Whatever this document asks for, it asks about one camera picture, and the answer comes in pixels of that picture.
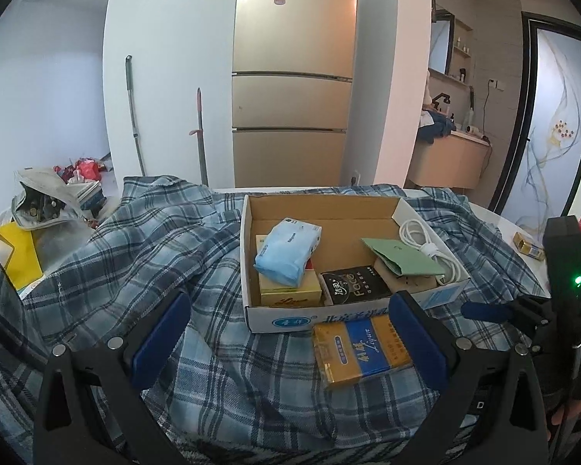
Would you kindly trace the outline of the person's right hand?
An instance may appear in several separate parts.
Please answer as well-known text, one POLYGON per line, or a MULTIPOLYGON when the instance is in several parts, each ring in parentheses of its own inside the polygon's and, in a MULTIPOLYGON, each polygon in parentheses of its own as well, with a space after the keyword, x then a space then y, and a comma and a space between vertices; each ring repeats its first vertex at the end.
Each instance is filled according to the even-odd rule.
POLYGON ((574 433, 574 427, 579 420, 581 420, 581 400, 571 400, 568 406, 559 407, 550 418, 547 440, 551 440, 553 428, 562 431, 562 438, 566 440, 574 433))

